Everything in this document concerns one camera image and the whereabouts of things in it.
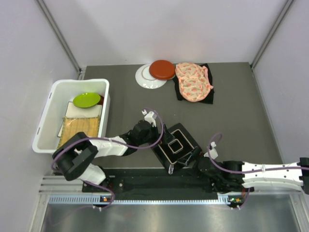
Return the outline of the black square plate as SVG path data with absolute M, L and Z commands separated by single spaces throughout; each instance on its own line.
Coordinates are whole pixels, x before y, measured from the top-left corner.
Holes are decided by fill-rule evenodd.
M 153 147 L 152 151 L 166 172 L 173 175 L 176 171 L 190 166 L 193 162 L 191 153 L 195 147 L 200 147 L 200 145 L 181 123 L 175 124 L 168 130 L 175 139 L 167 145 Z

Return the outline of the red round plate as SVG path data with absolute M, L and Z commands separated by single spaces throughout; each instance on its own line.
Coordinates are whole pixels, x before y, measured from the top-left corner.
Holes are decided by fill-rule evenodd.
M 98 105 L 103 105 L 104 104 L 104 97 L 100 96 L 100 100 L 98 102 Z

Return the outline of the yellow woven square plate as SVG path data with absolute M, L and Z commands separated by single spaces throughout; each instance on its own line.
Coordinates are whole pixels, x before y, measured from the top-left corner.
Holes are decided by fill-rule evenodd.
M 64 117 L 62 132 L 57 148 L 60 148 L 76 133 L 84 132 L 86 136 L 97 137 L 100 117 L 69 118 Z

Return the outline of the green plate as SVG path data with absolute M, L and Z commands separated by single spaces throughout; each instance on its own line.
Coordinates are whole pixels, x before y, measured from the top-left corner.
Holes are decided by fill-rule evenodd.
M 90 108 L 101 102 L 101 96 L 97 93 L 88 92 L 76 96 L 73 99 L 74 106 L 78 108 Z

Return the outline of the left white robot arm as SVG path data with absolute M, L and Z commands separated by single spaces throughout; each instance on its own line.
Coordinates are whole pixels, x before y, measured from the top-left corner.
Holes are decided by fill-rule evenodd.
M 103 192 L 110 183 L 103 168 L 92 164 L 95 158 L 124 157 L 141 149 L 141 145 L 148 144 L 145 147 L 148 149 L 172 140 L 174 136 L 165 124 L 161 125 L 159 133 L 157 126 L 146 120 L 140 120 L 133 129 L 113 138 L 91 138 L 84 132 L 78 132 L 52 155 L 52 167 L 57 167 L 67 181 L 81 179 Z

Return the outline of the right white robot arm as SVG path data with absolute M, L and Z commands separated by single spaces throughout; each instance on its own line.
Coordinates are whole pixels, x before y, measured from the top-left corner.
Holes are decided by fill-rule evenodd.
M 211 148 L 193 166 L 197 178 L 205 179 L 214 192 L 229 193 L 259 188 L 293 189 L 309 193 L 309 159 L 288 164 L 253 164 L 244 161 L 216 162 Z

